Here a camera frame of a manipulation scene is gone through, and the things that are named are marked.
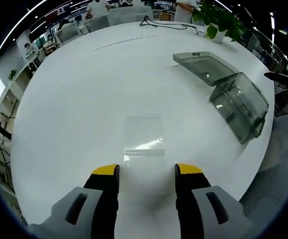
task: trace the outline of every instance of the ceiling light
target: ceiling light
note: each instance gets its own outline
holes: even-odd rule
[[[221,6],[223,6],[225,9],[227,9],[229,12],[232,12],[227,6],[219,2],[218,0],[215,0],[217,3],[219,3]]]
[[[34,33],[36,31],[36,29],[38,29],[40,26],[42,26],[43,24],[45,24],[46,21],[44,21],[43,23],[41,23],[40,25],[38,25],[31,33]]]
[[[26,15],[24,15],[20,21],[17,22],[16,25],[14,25],[14,27],[11,29],[11,31],[8,33],[8,35],[5,37],[5,39],[3,40],[3,42],[0,45],[0,50],[2,48],[2,46],[4,45],[5,41],[8,39],[8,37],[10,37],[11,33],[16,29],[17,26],[19,26],[19,24],[30,14],[32,13],[37,7],[39,7],[40,5],[42,5],[43,3],[45,3],[48,0],[43,0],[40,3],[38,3],[35,7],[33,7],[29,12],[26,13]]]
[[[287,34],[288,34],[288,32],[287,32],[287,31],[285,31],[285,30],[282,30],[282,29],[280,29],[280,30],[279,30],[279,32],[280,32],[280,33],[282,33],[283,35],[287,35]]]
[[[272,27],[272,29],[274,30],[274,18],[271,16],[271,27]]]
[[[83,7],[79,8],[79,9],[76,9],[76,10],[72,11],[71,13],[73,13],[73,12],[75,12],[75,11],[79,11],[79,10],[85,8],[85,7],[87,7],[87,6],[83,6]]]
[[[86,1],[78,2],[77,4],[74,4],[74,5],[70,6],[70,7],[74,7],[74,6],[76,6],[76,5],[79,5],[79,4],[81,4],[81,3],[84,3],[84,2],[86,2]]]

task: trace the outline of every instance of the plastic box lid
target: plastic box lid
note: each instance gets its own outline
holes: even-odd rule
[[[187,52],[173,55],[173,60],[198,76],[209,86],[226,82],[239,71],[211,52]]]

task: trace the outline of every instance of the white round table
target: white round table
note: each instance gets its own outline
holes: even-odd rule
[[[274,116],[274,84],[263,75],[268,69],[228,38],[216,44],[191,28],[138,24],[116,25],[72,41],[48,56],[29,83],[15,119],[11,150],[13,184],[29,224],[43,222],[52,205],[73,188],[83,187],[93,170],[113,163],[120,165],[121,174],[134,165],[132,176],[139,183],[145,177],[154,182],[174,175],[176,163],[193,164],[211,185],[236,200],[255,177]],[[198,51],[213,52],[244,72],[267,98],[270,106],[259,138],[241,145],[208,100],[214,88],[173,61],[175,53]],[[147,157],[146,163],[160,168],[157,175],[124,159],[127,124],[145,117],[154,126],[139,125],[157,130],[164,143],[160,160]],[[146,238],[179,238],[174,193],[153,220],[142,209],[130,212],[121,199],[116,238],[129,230],[126,224],[136,223],[142,225],[132,227],[137,238],[147,230],[151,235]],[[157,224],[163,236],[155,236],[158,228],[147,229],[143,220],[148,227],[161,221]]]

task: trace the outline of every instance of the white flower pot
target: white flower pot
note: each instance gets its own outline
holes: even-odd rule
[[[205,27],[205,31],[204,31],[205,37],[207,37],[207,36],[206,36],[206,33],[207,33],[207,29],[208,29],[209,26],[210,26],[210,25],[208,25],[208,26]],[[226,32],[227,32],[227,30],[219,31],[219,29],[218,29],[218,32],[217,32],[215,38],[214,38],[214,39],[209,39],[209,40],[212,41],[212,42],[221,44],[222,41],[223,41],[223,39],[224,39],[224,36],[225,36]]]

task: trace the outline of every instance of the gray translucent container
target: gray translucent container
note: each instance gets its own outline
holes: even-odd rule
[[[224,84],[216,86],[210,101],[241,144],[261,135],[269,103],[244,73],[230,76]]]
[[[228,80],[227,77],[239,72],[228,62],[211,52],[178,53],[173,55],[173,59],[209,86],[222,84]]]

